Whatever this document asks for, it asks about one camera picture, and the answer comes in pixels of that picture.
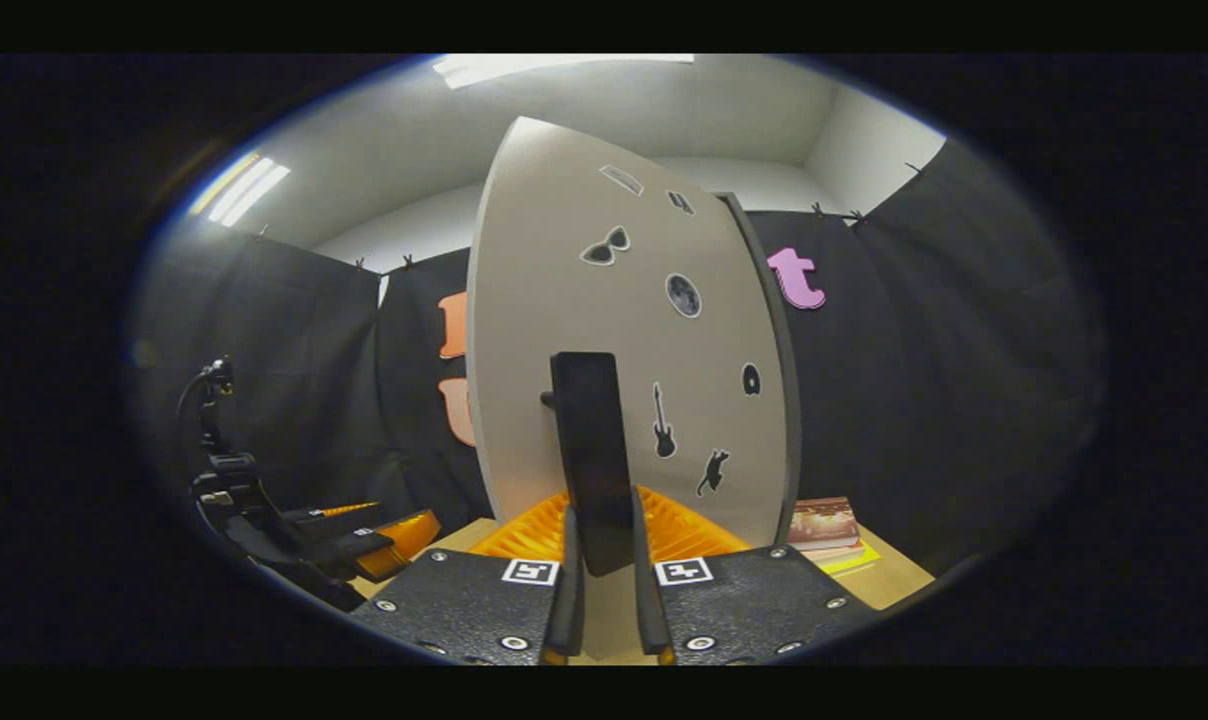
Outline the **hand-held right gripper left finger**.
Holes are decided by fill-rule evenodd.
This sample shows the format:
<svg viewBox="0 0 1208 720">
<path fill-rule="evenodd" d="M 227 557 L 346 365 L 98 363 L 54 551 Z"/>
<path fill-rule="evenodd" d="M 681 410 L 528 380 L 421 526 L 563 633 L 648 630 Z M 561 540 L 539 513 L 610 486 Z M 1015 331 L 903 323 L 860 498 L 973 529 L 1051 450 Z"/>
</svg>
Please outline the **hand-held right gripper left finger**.
<svg viewBox="0 0 1208 720">
<path fill-rule="evenodd" d="M 352 620 L 454 664 L 567 664 L 585 634 L 585 561 L 567 492 L 470 550 L 425 550 Z"/>
</svg>

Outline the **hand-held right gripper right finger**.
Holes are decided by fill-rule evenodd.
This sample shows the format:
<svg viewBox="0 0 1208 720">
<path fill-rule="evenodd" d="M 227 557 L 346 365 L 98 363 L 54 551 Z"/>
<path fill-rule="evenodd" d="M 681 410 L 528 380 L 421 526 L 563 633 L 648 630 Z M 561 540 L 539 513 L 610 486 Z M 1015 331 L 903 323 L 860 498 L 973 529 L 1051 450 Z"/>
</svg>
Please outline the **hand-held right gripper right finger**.
<svg viewBox="0 0 1208 720">
<path fill-rule="evenodd" d="M 776 664 L 847 641 L 877 610 L 786 544 L 750 544 L 632 489 L 641 654 L 658 664 Z"/>
</svg>

